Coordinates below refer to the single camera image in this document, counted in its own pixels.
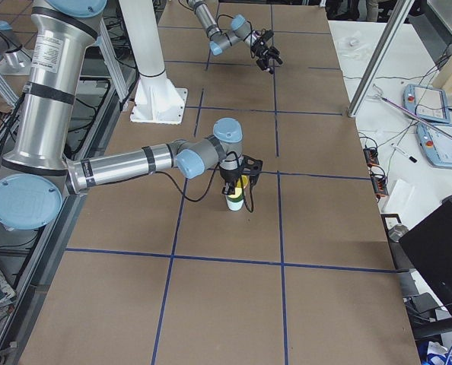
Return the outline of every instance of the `white desk surface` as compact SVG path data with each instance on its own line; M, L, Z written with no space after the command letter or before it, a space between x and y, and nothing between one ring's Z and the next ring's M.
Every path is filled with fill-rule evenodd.
M362 23L349 21L330 21L329 26L333 34L333 39L338 53L339 64L345 77L360 78L369 62L369 57L374 51L377 42L384 30L384 24ZM342 50L337 41L343 37L351 37L358 31L357 37L361 42L368 43L368 52L360 59L353 59L342 56ZM396 39L387 53L378 73L377 78L383 77L404 77L413 78L425 75L434 62L425 49L422 41L410 24L404 24ZM431 77L426 77L422 84L431 81ZM352 99L359 79L345 78L345 85L349 98ZM401 104L403 90L407 84L418 84L420 78L406 81L402 79L377 79L376 85L380 87L384 96ZM452 105L452 94L448 94L448 103ZM366 100L358 115L356 125L360 132L374 138L381 144L405 129L410 123L401 112L380 101ZM387 170L388 161L393 148L390 143L380 147L380 165ZM432 213L441 203L441 199L452 194L452 170L436 169L428 162L419 141L415 134L415 127L412 127L399 145L408 154L415 157L418 162L412 163L407 157L396 152L393 155L390 165L388 190L391 192L394 183L398 179L414 185L415 191L407 201L406 207L399 213L403 224L409 229L422 221ZM386 202L382 198L379 203L380 210Z

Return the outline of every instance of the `black chair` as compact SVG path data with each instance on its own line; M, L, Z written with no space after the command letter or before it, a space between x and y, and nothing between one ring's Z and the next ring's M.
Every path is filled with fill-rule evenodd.
M378 15L378 23L386 23L390 18L390 12L395 8L396 0L389 0L388 2L381 2L378 4L378 8L382 12ZM412 5L409 15L413 17L418 17L425 13L427 9L427 0L415 0L414 5Z

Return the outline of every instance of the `black monitor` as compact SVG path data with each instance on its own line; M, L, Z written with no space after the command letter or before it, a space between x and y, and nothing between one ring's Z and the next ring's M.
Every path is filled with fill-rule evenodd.
M411 229L400 245L452 315L452 201Z

